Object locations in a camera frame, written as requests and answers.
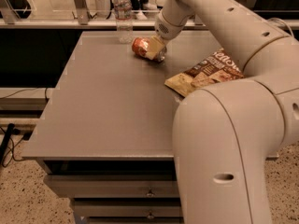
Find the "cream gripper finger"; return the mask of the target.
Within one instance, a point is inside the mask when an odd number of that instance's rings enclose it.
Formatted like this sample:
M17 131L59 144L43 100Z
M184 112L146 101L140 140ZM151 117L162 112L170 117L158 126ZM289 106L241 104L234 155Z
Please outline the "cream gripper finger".
M150 60L157 59L164 48L164 41L159 36L154 35L149 39L149 46L146 52L146 57Z

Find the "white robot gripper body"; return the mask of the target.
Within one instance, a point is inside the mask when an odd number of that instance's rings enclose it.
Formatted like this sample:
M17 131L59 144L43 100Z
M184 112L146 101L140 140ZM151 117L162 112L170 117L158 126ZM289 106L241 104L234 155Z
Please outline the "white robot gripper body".
M182 19L175 19L174 22L170 22L166 19L163 12L160 12L155 20L154 29L161 39L172 40L176 38L185 27L189 17Z

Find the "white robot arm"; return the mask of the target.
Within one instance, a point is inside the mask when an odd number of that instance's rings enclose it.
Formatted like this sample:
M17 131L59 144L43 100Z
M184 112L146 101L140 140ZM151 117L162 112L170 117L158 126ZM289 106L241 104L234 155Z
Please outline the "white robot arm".
M162 44L196 14L244 72L181 101L173 151L185 224L272 224L268 155L298 139L298 42L235 0L166 0Z

